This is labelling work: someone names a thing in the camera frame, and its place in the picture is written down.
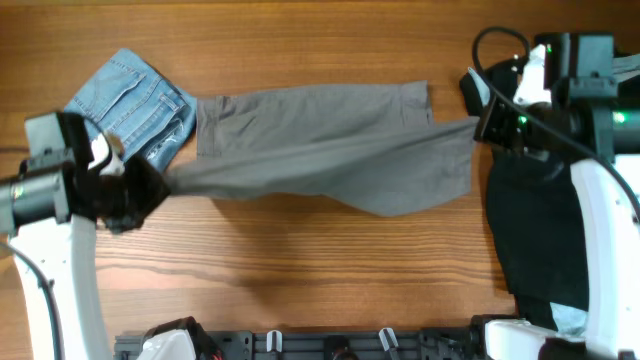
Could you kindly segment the grey shorts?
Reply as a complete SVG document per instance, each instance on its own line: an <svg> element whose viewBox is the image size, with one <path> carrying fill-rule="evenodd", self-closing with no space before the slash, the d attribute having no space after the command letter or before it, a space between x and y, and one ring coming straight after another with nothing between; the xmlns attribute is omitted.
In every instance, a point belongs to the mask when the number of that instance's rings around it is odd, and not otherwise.
<svg viewBox="0 0 640 360"><path fill-rule="evenodd" d="M196 159L166 175L176 195L325 196L393 217L471 188L477 121L436 122L423 81L216 96L196 120Z"/></svg>

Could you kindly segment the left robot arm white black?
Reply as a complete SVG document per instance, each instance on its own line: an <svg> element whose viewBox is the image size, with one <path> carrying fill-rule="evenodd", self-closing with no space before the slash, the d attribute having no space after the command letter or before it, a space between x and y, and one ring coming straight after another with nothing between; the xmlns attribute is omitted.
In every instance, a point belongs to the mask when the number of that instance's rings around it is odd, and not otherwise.
<svg viewBox="0 0 640 360"><path fill-rule="evenodd" d="M35 358L112 358L97 289L96 222L113 233L137 229L168 194L139 157L100 174L51 154L27 160L23 173L2 183L1 230L19 272Z"/></svg>

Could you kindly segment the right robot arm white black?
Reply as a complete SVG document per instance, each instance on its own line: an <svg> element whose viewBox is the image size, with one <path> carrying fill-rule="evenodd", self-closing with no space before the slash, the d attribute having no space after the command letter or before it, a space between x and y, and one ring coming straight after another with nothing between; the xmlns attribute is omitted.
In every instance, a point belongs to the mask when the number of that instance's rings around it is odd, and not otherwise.
<svg viewBox="0 0 640 360"><path fill-rule="evenodd" d="M510 292L586 311L577 339L593 359L639 355L639 103L611 78L562 78L527 106L493 91L475 139L518 159L557 158L570 187L541 205L550 176L491 185L487 215Z"/></svg>

